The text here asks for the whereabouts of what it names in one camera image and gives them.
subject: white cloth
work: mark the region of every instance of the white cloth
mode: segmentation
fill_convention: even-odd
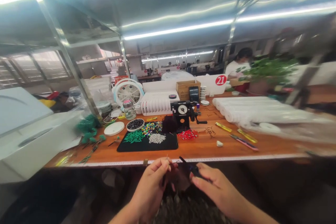
[[[236,70],[240,67],[245,67],[244,70],[247,70],[247,69],[251,68],[250,64],[248,64],[248,63],[238,64],[236,61],[232,61],[226,67],[225,74],[227,74],[228,76],[231,75],[232,77],[238,78],[242,75],[241,74],[242,71],[240,71],[239,73],[236,72]]]

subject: hand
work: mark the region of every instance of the hand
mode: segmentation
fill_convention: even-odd
[[[162,179],[167,171],[171,171],[170,164],[177,167],[177,164],[173,164],[171,159],[160,158],[144,171],[129,203],[140,222],[149,221],[158,211],[167,185],[167,180],[165,180],[162,186]]]
[[[193,184],[208,195],[222,213],[237,220],[237,217],[244,211],[246,199],[220,170],[211,168],[203,163],[198,163],[197,167],[200,174],[212,183],[195,177],[191,173],[190,176]]]
[[[197,167],[200,174],[211,182],[195,177],[191,173],[192,182],[208,195],[226,216],[239,223],[277,224],[269,215],[245,199],[220,170],[203,163],[198,163]]]

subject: measuring tape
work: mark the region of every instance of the measuring tape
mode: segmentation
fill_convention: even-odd
[[[252,160],[267,160],[267,159],[290,159],[290,158],[306,158],[309,157],[306,153],[295,154],[279,154],[279,155],[260,155],[260,156],[243,156],[243,157],[209,157],[209,158],[194,158],[185,159],[187,162],[220,162],[220,161],[252,161]],[[173,162],[180,161],[180,159],[172,159]],[[149,160],[148,164],[153,163],[154,160]],[[124,162],[99,162],[99,163],[76,163],[65,167],[117,167],[117,166],[141,166],[144,161],[124,161]]]

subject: person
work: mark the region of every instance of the person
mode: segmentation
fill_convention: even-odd
[[[250,69],[250,60],[252,58],[253,51],[249,47],[241,49],[236,55],[235,59],[229,63],[226,67],[225,74],[228,75],[228,79],[239,78],[242,76],[242,72],[236,72],[240,67],[245,67],[244,70]]]
[[[167,180],[166,173],[178,164],[169,158],[160,158],[144,171],[131,201],[110,221],[109,224],[147,223],[157,213]],[[191,182],[203,191],[227,217],[243,224],[277,224],[272,217],[245,199],[218,169],[198,163],[200,174],[207,180],[190,174]]]
[[[185,69],[185,68],[186,68],[186,66],[187,66],[186,62],[185,62],[185,61],[183,61],[183,62],[182,62],[182,64],[181,64],[181,69]]]

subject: glass jar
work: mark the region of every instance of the glass jar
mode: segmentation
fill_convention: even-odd
[[[136,118],[136,112],[135,109],[133,108],[133,102],[132,100],[126,100],[122,103],[122,106],[124,107],[124,113],[126,116],[126,119],[131,121],[134,118]]]

